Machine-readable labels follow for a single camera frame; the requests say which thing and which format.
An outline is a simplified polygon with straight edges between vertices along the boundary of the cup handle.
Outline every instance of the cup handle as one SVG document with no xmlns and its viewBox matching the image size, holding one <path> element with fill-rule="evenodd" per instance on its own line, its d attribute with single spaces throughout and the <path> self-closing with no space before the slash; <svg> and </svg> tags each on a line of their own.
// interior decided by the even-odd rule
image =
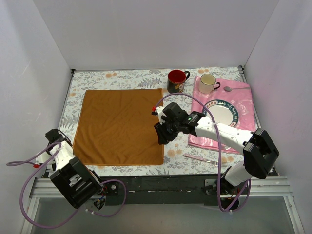
<svg viewBox="0 0 312 234">
<path fill-rule="evenodd" d="M 217 82 L 217 84 L 218 84 L 219 86 L 218 86 L 218 87 L 215 87 L 215 88 L 214 88 L 214 90 L 215 90 L 215 89 L 218 89 L 218 88 L 220 88 L 220 86 L 221 86 L 221 83 L 220 83 L 220 82 Z"/>
<path fill-rule="evenodd" d="M 186 75 L 186 79 L 185 79 L 185 81 L 186 81 L 186 80 L 190 77 L 190 74 L 191 74 L 191 73 L 190 73 L 189 71 L 185 71 L 184 73 L 185 73 L 185 75 Z"/>
</svg>

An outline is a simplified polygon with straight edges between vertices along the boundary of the black metal base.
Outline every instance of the black metal base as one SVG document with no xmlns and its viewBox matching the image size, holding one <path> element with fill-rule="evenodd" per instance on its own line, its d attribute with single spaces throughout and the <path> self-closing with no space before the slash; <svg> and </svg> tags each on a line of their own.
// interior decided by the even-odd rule
<svg viewBox="0 0 312 234">
<path fill-rule="evenodd" d="M 217 179 L 216 174 L 203 175 L 159 175 L 101 177 L 119 179 L 127 187 L 126 204 L 204 204 L 217 206 L 216 195 L 206 194 L 202 188 L 205 180 Z M 117 196 L 107 196 L 106 205 L 119 205 L 123 201 L 123 187 Z"/>
</svg>

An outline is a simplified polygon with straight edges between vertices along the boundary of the white mug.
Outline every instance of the white mug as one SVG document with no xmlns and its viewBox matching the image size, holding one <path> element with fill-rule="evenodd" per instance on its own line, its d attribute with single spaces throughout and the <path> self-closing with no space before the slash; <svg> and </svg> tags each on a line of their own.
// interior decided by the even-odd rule
<svg viewBox="0 0 312 234">
<path fill-rule="evenodd" d="M 199 86 L 198 89 L 200 92 L 204 94 L 210 93 L 212 90 L 220 88 L 221 83 L 216 81 L 216 78 L 213 75 L 210 74 L 203 74 L 200 77 Z"/>
</svg>

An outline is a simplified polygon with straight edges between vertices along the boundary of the red mug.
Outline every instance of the red mug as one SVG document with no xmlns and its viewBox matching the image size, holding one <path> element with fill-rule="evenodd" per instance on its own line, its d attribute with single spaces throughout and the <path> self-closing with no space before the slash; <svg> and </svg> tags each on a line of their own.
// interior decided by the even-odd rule
<svg viewBox="0 0 312 234">
<path fill-rule="evenodd" d="M 190 77 L 189 71 L 172 70 L 168 74 L 167 90 L 169 93 L 182 93 L 185 81 Z"/>
</svg>

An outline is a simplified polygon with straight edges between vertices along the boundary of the cable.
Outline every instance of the cable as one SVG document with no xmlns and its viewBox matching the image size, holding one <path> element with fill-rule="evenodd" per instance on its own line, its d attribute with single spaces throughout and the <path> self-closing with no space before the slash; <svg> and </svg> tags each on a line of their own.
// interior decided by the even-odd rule
<svg viewBox="0 0 312 234">
<path fill-rule="evenodd" d="M 68 138 L 68 136 L 64 132 L 62 132 L 60 129 L 58 129 L 58 131 L 60 131 L 60 133 L 63 134 L 63 136 L 68 140 L 68 143 L 71 145 L 72 143 L 71 143 L 71 140 Z"/>
<path fill-rule="evenodd" d="M 48 145 L 44 150 L 40 151 L 38 154 L 36 154 L 34 157 L 26 160 L 26 161 L 12 161 L 12 162 L 8 162 L 6 165 L 7 166 L 18 166 L 18 165 L 22 165 L 24 163 L 30 163 L 30 164 L 33 164 L 32 162 L 30 162 L 31 160 L 35 159 L 36 157 L 40 156 L 41 154 L 43 154 L 45 151 L 53 148 L 54 146 L 58 145 L 58 149 L 56 150 L 56 152 L 48 159 L 46 160 L 43 164 L 41 164 L 34 172 L 31 173 L 31 175 L 26 179 L 22 189 L 21 189 L 21 192 L 20 192 L 20 195 L 19 195 L 19 207 L 20 207 L 20 210 L 21 210 L 21 213 L 23 214 L 23 216 L 25 217 L 25 219 L 30 222 L 32 225 L 35 225 L 39 228 L 43 228 L 43 229 L 55 229 L 55 228 L 59 228 L 60 226 L 63 226 L 64 224 L 66 224 L 69 220 L 71 220 L 76 214 L 77 212 L 79 211 L 80 208 L 78 208 L 77 210 L 75 210 L 65 221 L 61 222 L 60 224 L 58 225 L 55 225 L 55 226 L 44 226 L 44 225 L 41 225 L 41 224 L 38 224 L 36 223 L 35 221 L 33 221 L 26 213 L 25 209 L 24 209 L 24 204 L 23 204 L 23 197 L 24 197 L 24 193 L 25 193 L 25 189 L 26 189 L 26 186 L 27 184 L 29 183 L 29 181 L 31 180 L 31 178 L 33 176 L 35 176 L 35 174 L 40 171 L 46 164 L 48 164 L 49 161 L 51 161 L 52 159 L 54 159 L 54 157 L 58 154 L 60 148 L 61 148 L 61 143 L 60 142 L 55 142 L 51 145 Z M 120 210 L 121 208 L 123 207 L 125 201 L 126 201 L 126 196 L 127 196 L 127 190 L 126 190 L 126 186 L 125 184 L 120 181 L 120 180 L 117 180 L 117 179 L 110 179 L 110 180 L 107 180 L 107 181 L 104 181 L 102 182 L 101 184 L 106 184 L 106 183 L 109 183 L 109 182 L 119 182 L 120 184 L 122 184 L 123 188 L 124 188 L 124 191 L 125 191 L 125 195 L 124 195 L 124 199 L 123 199 L 123 202 L 120 206 L 120 208 L 114 212 L 113 214 L 111 215 L 104 215 L 104 214 L 100 214 L 100 213 L 97 213 L 97 212 L 94 212 L 96 215 L 99 215 L 99 216 L 102 216 L 102 217 L 112 217 L 114 215 L 116 215 Z"/>
<path fill-rule="evenodd" d="M 86 209 L 86 211 L 89 211 L 90 213 L 99 215 L 99 216 L 101 216 L 101 217 L 109 218 L 109 217 L 113 217 L 114 215 L 116 215 L 116 214 L 122 209 L 123 205 L 125 204 L 126 196 L 127 196 L 127 189 L 126 189 L 126 186 L 125 186 L 125 184 L 124 184 L 122 181 L 120 181 L 120 180 L 118 180 L 118 179 L 109 179 L 109 180 L 107 180 L 107 181 L 102 182 L 101 184 L 106 184 L 106 183 L 109 183 L 109 182 L 118 182 L 118 183 L 120 183 L 120 184 L 123 186 L 123 189 L 124 189 L 124 191 L 125 191 L 125 196 L 124 196 L 123 201 L 122 201 L 122 204 L 121 204 L 121 206 L 118 208 L 118 210 L 116 210 L 114 213 L 109 214 L 109 215 L 107 215 L 107 214 L 101 214 L 101 213 L 99 213 L 99 212 L 95 212 L 95 211 L 90 210 L 90 209 Z"/>
<path fill-rule="evenodd" d="M 105 195 L 102 195 L 102 197 L 100 198 L 100 200 L 102 200 L 103 198 L 105 198 Z"/>
<path fill-rule="evenodd" d="M 233 190 L 232 196 L 228 197 L 228 199 L 231 200 L 234 194 L 235 194 L 235 190 Z"/>
<path fill-rule="evenodd" d="M 157 107 L 165 98 L 167 98 L 169 96 L 172 96 L 172 95 L 184 95 L 184 96 L 187 96 L 189 98 L 192 98 L 193 100 L 198 102 L 204 108 L 205 111 L 207 111 L 207 113 L 211 117 L 212 122 L 215 123 L 215 118 L 214 118 L 213 114 L 208 110 L 208 108 L 203 103 L 201 103 L 197 98 L 195 98 L 195 97 L 193 97 L 193 96 L 191 96 L 189 94 L 183 94 L 183 93 L 168 94 L 168 95 L 164 96 L 161 100 L 159 100 L 159 102 L 156 104 L 155 107 Z M 218 176 L 217 176 L 217 201 L 218 201 L 218 206 L 219 206 L 219 209 L 222 212 L 229 211 L 231 209 L 231 207 L 234 205 L 234 203 L 238 200 L 239 196 L 243 193 L 243 191 L 245 190 L 245 188 L 246 188 L 246 186 L 248 184 L 249 185 L 249 189 L 248 189 L 247 196 L 246 196 L 243 204 L 241 204 L 237 209 L 231 210 L 231 211 L 238 211 L 246 204 L 246 202 L 248 200 L 248 197 L 249 197 L 249 194 L 250 194 L 251 180 L 249 179 L 249 180 L 247 180 L 245 182 L 242 190 L 237 194 L 237 196 L 230 203 L 230 205 L 227 208 L 224 209 L 222 207 L 222 205 L 221 205 L 221 197 L 220 197 L 220 190 L 221 190 L 221 187 L 220 187 L 220 183 L 221 183 L 221 161 L 222 161 L 221 137 L 220 137 L 220 132 L 219 132 L 218 126 L 215 124 L 214 127 L 215 127 L 215 131 L 216 131 L 216 136 L 217 136 L 217 139 L 218 139 L 218 147 L 219 147 L 219 160 L 218 160 L 219 163 L 218 163 Z"/>
</svg>

